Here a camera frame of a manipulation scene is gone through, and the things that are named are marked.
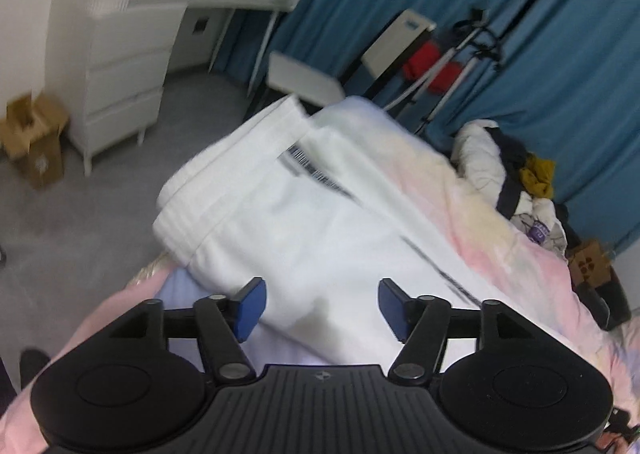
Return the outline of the white zip-up jacket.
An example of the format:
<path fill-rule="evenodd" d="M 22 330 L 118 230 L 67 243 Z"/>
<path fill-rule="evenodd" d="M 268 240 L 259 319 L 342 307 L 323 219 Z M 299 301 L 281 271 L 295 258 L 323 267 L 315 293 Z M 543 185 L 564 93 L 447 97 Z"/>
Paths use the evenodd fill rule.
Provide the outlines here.
<path fill-rule="evenodd" d="M 156 237 L 203 285 L 267 285 L 262 319 L 333 364 L 390 365 L 399 346 L 378 283 L 479 307 L 498 291 L 351 140 L 293 97 L 174 174 Z"/>

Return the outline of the black bed frame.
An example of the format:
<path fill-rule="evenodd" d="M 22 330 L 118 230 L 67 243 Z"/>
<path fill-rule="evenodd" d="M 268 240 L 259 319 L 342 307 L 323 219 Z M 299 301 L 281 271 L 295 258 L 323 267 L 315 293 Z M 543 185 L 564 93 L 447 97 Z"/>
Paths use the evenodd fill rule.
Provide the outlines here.
<path fill-rule="evenodd" d="M 605 331 L 611 331 L 631 319 L 626 293 L 615 276 L 596 288 L 587 283 L 579 284 L 574 287 L 574 292 L 598 326 Z"/>

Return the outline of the brown paper bag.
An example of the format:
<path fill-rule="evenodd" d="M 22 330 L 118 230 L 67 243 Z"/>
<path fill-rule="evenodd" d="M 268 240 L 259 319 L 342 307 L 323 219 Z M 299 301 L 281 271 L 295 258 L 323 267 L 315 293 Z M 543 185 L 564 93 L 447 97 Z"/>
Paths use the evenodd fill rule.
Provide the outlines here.
<path fill-rule="evenodd" d="M 611 259 L 595 239 L 586 241 L 570 252 L 568 270 L 575 286 L 586 283 L 598 288 L 612 279 Z"/>

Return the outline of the blue curtain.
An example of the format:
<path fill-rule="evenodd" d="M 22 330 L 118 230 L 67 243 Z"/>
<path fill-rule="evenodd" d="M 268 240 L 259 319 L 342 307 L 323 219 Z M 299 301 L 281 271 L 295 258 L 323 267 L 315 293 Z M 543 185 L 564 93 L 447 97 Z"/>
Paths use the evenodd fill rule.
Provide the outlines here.
<path fill-rule="evenodd" d="M 582 238 L 623 252 L 639 238 L 639 0 L 300 0 L 271 50 L 339 76 L 392 18 L 436 24 L 472 70 L 442 107 L 402 120 L 448 151 L 475 119 L 555 162 L 554 197 Z"/>

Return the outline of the red cloth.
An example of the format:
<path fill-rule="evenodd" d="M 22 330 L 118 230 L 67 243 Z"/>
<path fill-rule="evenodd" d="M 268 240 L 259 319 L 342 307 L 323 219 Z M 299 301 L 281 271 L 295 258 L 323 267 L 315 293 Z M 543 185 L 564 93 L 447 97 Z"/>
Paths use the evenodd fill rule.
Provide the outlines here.
<path fill-rule="evenodd" d="M 441 57 L 442 51 L 439 46 L 435 42 L 427 41 L 402 66 L 402 75 L 407 81 L 416 81 L 428 70 L 431 70 Z M 462 65 L 456 60 L 447 62 L 427 87 L 427 91 L 432 94 L 444 95 L 454 84 L 454 81 L 459 78 L 462 69 Z"/>

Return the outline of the white folding chair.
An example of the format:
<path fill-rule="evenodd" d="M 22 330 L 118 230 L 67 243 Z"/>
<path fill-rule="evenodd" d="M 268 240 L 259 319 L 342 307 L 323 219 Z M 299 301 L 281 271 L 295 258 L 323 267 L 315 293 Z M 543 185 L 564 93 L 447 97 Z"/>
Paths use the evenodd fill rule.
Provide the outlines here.
<path fill-rule="evenodd" d="M 335 78 L 279 52 L 269 55 L 262 88 L 268 93 L 295 95 L 302 102 L 323 108 L 346 97 L 345 86 L 360 71 L 367 73 L 367 99 L 375 98 L 408 60 L 429 40 L 437 24 L 415 10 L 402 10 Z"/>

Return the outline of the white drawer cabinet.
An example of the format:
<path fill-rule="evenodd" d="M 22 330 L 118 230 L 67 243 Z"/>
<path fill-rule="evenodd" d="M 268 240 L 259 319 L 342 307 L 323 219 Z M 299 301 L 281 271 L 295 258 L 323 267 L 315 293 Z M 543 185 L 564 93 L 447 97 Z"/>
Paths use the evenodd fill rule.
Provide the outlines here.
<path fill-rule="evenodd" d="M 169 59 L 186 6 L 94 14 L 52 0 L 44 91 L 70 114 L 66 135 L 92 172 L 94 156 L 157 122 Z"/>

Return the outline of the mustard yellow garment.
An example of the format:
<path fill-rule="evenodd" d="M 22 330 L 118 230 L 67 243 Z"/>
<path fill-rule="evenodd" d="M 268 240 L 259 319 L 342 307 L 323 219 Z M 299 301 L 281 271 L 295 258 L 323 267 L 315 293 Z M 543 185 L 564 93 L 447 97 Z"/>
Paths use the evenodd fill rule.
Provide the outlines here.
<path fill-rule="evenodd" d="M 518 171 L 521 183 L 532 197 L 552 199 L 554 196 L 553 177 L 555 162 L 528 154 L 525 165 Z"/>

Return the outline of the brown cardboard box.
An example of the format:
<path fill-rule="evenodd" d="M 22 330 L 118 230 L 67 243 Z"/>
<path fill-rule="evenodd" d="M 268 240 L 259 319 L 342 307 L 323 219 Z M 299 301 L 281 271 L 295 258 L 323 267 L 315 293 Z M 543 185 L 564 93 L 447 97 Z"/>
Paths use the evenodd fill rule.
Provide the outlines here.
<path fill-rule="evenodd" d="M 27 93 L 6 104 L 1 148 L 32 188 L 45 188 L 62 179 L 60 138 L 68 120 L 65 108 L 43 93 L 37 97 Z"/>

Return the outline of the pastel tie-dye duvet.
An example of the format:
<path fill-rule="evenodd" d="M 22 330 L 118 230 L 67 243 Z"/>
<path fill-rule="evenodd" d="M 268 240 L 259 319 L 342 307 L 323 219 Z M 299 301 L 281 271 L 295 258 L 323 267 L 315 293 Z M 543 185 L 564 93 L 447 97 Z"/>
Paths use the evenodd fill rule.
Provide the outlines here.
<path fill-rule="evenodd" d="M 176 261 L 176 270 L 162 271 L 136 286 L 122 289 L 82 323 L 67 346 L 18 393 L 4 412 L 2 451 L 629 452 L 639 434 L 639 394 L 611 340 L 574 294 L 566 263 L 532 243 L 489 206 L 468 181 L 459 177 L 442 155 L 368 102 L 347 99 L 307 116 L 334 128 L 361 149 L 436 227 L 464 264 L 497 289 L 495 300 L 523 315 L 599 370 L 612 389 L 613 411 L 598 439 L 598 450 L 495 452 L 459 434 L 439 413 L 427 392 L 396 385 L 388 379 L 388 370 L 402 348 L 394 334 L 399 349 L 390 365 L 333 364 L 266 325 L 262 316 L 241 344 L 256 370 L 256 380 L 217 391 L 203 415 L 184 434 L 144 452 L 70 452 L 51 448 L 30 404 L 32 386 L 46 368 L 145 300 L 158 299 L 167 310 L 187 309 L 205 297 L 231 297 L 249 282 L 229 292 L 205 286 L 164 247 Z"/>

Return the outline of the pile of clothes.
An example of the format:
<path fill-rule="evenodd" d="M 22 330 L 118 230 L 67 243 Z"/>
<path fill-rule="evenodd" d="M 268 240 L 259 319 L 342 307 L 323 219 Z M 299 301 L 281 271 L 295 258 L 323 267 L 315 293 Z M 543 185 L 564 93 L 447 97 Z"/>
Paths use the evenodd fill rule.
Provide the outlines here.
<path fill-rule="evenodd" d="M 531 154 L 492 120 L 474 120 L 454 136 L 451 162 L 503 218 L 533 243 L 564 260 L 577 243 L 566 227 L 568 211 L 552 199 L 535 198 L 524 189 L 520 171 Z"/>

